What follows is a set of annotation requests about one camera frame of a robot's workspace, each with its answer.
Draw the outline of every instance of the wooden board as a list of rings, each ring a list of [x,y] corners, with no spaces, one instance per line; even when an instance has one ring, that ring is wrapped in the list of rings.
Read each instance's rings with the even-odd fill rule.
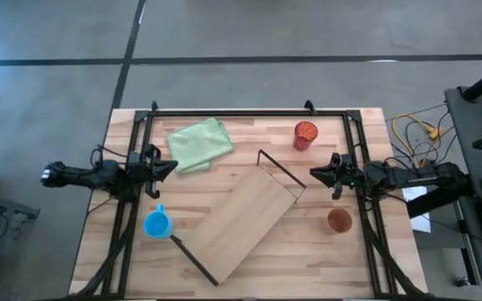
[[[105,146],[125,153],[130,139],[134,110],[114,110]],[[392,156],[381,109],[361,109],[367,146],[372,160]],[[164,158],[170,153],[168,133],[206,117],[155,118],[151,142]],[[342,119],[337,117],[220,117],[234,144],[234,152],[213,161],[212,170],[194,175],[170,175],[159,183],[161,198],[142,193],[139,221],[131,254],[127,298],[369,298],[371,282],[362,241],[354,191],[344,189],[339,201],[310,176],[309,169],[328,164],[332,152],[347,153]],[[298,152],[292,146],[296,123],[308,120],[317,125],[319,136],[312,146]],[[165,204],[173,218],[175,233],[186,237],[254,167],[256,152],[273,156],[308,188],[276,222],[260,243],[228,277],[214,287],[171,241],[149,238],[141,228],[157,203]],[[105,158],[120,158],[104,154]],[[293,191],[297,186],[283,172],[265,165],[275,178]],[[107,198],[95,192],[91,207]],[[405,204],[393,199],[381,202],[390,251],[416,286],[426,290],[418,250]],[[325,217],[331,208],[347,209],[353,216],[352,229],[331,235]],[[70,292],[79,291],[94,275],[107,254],[116,203],[94,211],[85,224]],[[380,260],[377,265],[382,271]],[[116,288],[117,276],[113,281]]]
[[[295,201],[296,196],[255,166],[183,244],[223,283]]]

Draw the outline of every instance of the black desk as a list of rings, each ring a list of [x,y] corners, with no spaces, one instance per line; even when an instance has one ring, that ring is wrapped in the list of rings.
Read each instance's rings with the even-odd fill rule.
[[[460,141],[464,160],[468,167],[474,193],[476,196],[482,197],[480,186],[482,179],[482,150],[476,150],[472,147],[472,143],[475,140],[482,138],[482,102],[471,104],[463,100],[456,89],[446,90],[445,96],[449,113],[453,119],[455,131]],[[482,237],[479,218],[474,208],[476,202],[480,201],[472,197],[462,197],[459,199],[459,205],[462,209],[468,233],[472,236]],[[474,252],[482,283],[482,240],[471,237],[469,242]]]

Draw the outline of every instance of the blue cup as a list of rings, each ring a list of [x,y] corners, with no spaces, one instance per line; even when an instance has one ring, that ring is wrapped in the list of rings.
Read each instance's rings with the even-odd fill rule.
[[[144,232],[153,238],[165,239],[172,235],[172,220],[165,213],[163,204],[157,204],[156,210],[144,220]]]

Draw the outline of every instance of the wooden cutting board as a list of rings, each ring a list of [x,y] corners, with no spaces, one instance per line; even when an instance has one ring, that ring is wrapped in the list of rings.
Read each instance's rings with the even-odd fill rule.
[[[296,196],[255,166],[183,244],[223,283],[296,201]]]

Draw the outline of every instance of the gray floor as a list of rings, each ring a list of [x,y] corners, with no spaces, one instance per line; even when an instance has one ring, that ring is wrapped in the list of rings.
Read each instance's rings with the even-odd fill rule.
[[[136,5],[0,0],[0,59],[122,58]],[[312,54],[482,54],[482,0],[149,1],[135,51],[135,57]],[[120,70],[0,67],[0,195],[42,207],[17,242],[7,237],[0,300],[65,295],[90,193],[43,188],[39,176],[54,160],[88,165],[90,150],[103,140]],[[147,108],[152,100],[163,108],[298,107],[311,99],[319,107],[382,107],[390,118],[442,104],[444,89],[481,76],[482,61],[133,66],[121,107]],[[444,113],[419,116],[437,123]],[[424,139],[412,131],[414,142]],[[447,160],[464,166],[458,142]],[[433,250],[422,251],[422,261],[426,273],[447,272],[437,272]],[[469,295],[428,284],[433,293]]]

